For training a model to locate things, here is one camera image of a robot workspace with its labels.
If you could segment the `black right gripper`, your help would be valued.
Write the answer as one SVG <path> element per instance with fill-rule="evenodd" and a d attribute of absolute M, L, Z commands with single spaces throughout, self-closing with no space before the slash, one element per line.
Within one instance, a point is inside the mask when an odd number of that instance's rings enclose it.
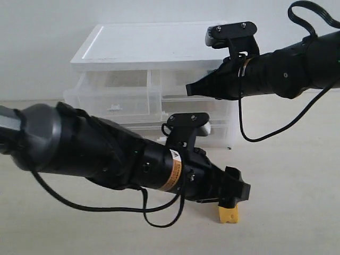
<path fill-rule="evenodd" d="M 185 85 L 188 96 L 204 96 L 225 100 L 238 100 L 240 69 L 245 57 L 230 58 L 201 80 Z"/>

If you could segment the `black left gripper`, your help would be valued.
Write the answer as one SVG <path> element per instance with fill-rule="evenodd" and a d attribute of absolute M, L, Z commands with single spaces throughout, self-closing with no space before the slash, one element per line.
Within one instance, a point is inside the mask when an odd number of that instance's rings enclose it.
<path fill-rule="evenodd" d="M 218 202 L 220 179 L 224 172 L 214 165 L 205 150 L 183 150 L 186 175 L 185 199 L 198 203 Z M 222 208 L 233 209 L 239 202 L 248 201 L 251 185 L 244 183 L 241 172 L 225 167 L 225 183 L 222 188 Z"/>

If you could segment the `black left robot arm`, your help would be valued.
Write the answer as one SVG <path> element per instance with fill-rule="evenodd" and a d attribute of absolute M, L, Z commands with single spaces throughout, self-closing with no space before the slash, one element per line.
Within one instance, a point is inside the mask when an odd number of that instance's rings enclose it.
<path fill-rule="evenodd" d="M 186 200 L 232 208 L 248 200 L 250 185 L 238 169 L 218 168 L 196 147 L 208 125 L 207 113 L 173 114 L 162 144 L 65 103 L 3 106 L 1 153 L 24 171 L 80 176 L 112 190 L 182 190 Z"/>

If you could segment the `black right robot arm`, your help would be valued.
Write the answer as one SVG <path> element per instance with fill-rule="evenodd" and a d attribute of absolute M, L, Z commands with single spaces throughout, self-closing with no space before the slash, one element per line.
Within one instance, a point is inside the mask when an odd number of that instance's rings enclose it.
<path fill-rule="evenodd" d="M 301 42 L 260 55 L 253 34 L 237 32 L 221 35 L 208 32 L 206 45 L 214 49 L 228 48 L 229 57 L 210 74 L 186 85 L 188 96 L 237 100 L 240 131 L 249 142 L 260 142 L 294 125 L 326 92 L 339 88 L 339 31 L 324 36 L 310 35 Z M 309 89 L 321 92 L 286 126 L 260 138 L 249 138 L 244 133 L 241 100 L 244 97 L 277 95 L 294 99 Z M 234 208 L 247 201 L 250 184 L 242 180 L 241 172 L 226 167 L 213 177 L 206 177 L 199 192 L 201 198 L 189 198 L 200 203 L 218 202 L 224 208 Z"/>

